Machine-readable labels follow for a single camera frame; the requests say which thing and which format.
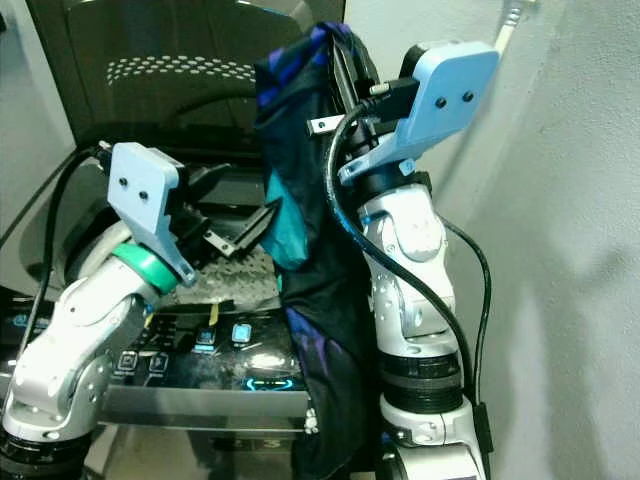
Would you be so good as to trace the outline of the grey top load washing machine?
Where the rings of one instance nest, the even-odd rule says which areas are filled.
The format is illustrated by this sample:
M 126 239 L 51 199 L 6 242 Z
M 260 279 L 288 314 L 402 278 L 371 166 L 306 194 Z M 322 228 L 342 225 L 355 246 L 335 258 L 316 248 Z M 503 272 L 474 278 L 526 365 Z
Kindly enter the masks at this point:
M 227 259 L 216 251 L 180 253 L 196 275 L 198 262 Z M 132 236 L 86 278 L 70 283 L 44 333 L 24 338 L 20 347 L 1 417 L 6 442 L 65 447 L 101 422 L 201 429 L 214 417 L 300 417 L 303 397 L 288 390 L 111 385 L 116 361 L 156 311 L 152 302 L 178 285 Z

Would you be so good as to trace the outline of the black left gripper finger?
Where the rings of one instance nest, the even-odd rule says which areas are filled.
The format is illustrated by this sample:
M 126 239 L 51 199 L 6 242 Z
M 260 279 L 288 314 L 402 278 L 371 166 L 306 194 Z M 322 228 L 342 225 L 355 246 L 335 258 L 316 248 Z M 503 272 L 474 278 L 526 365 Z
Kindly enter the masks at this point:
M 271 201 L 253 212 L 248 212 L 247 206 L 215 205 L 205 241 L 227 259 L 244 256 L 268 233 L 279 214 L 280 204 L 280 200 Z
M 188 179 L 187 204 L 233 204 L 236 195 L 221 189 L 220 184 L 241 173 L 239 166 L 230 163 L 198 166 Z

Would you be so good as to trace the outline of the black jersey with teal panel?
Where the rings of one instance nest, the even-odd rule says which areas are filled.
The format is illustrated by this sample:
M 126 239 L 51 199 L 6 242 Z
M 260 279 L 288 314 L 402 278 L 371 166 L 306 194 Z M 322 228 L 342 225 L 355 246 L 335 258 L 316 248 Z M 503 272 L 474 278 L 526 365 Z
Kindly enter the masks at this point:
M 294 439 L 294 480 L 349 480 L 378 460 L 381 435 L 369 269 L 326 202 L 328 138 L 308 133 L 311 120 L 340 115 L 338 52 L 360 58 L 364 45 L 347 24 L 323 22 L 255 67 L 253 127 L 266 198 L 279 207 L 261 246 L 275 264 L 316 421 L 314 431 Z

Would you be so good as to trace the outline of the dark tinted washer lid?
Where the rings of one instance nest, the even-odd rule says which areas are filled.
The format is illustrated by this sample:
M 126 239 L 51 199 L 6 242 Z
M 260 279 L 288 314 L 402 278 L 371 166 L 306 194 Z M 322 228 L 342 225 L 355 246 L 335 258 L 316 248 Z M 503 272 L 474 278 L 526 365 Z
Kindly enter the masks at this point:
M 77 145 L 256 163 L 255 64 L 349 0 L 26 0 Z

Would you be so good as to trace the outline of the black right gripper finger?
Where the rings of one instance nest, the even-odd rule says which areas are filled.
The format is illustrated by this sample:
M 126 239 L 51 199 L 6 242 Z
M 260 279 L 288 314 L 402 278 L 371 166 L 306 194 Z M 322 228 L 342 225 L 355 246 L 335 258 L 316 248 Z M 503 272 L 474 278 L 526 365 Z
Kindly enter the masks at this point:
M 358 106 L 366 99 L 366 88 L 358 86 L 347 88 L 334 87 L 319 97 L 320 115 L 308 120 L 308 136 L 332 134 L 340 125 L 340 119 L 348 109 Z
M 335 41 L 335 55 L 340 69 L 346 73 L 349 83 L 355 91 L 369 91 L 378 84 L 378 69 L 369 55 L 369 50 L 362 40 Z

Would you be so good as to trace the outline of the steel washer drum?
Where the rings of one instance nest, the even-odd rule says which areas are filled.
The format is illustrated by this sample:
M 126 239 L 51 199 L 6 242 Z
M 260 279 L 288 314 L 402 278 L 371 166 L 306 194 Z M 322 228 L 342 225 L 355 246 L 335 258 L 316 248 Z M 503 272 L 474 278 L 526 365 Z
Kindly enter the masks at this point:
M 234 305 L 256 307 L 274 301 L 279 287 L 274 264 L 260 248 L 238 259 L 215 259 L 198 271 L 192 287 L 178 285 L 161 294 L 152 306 L 216 305 L 232 301 Z

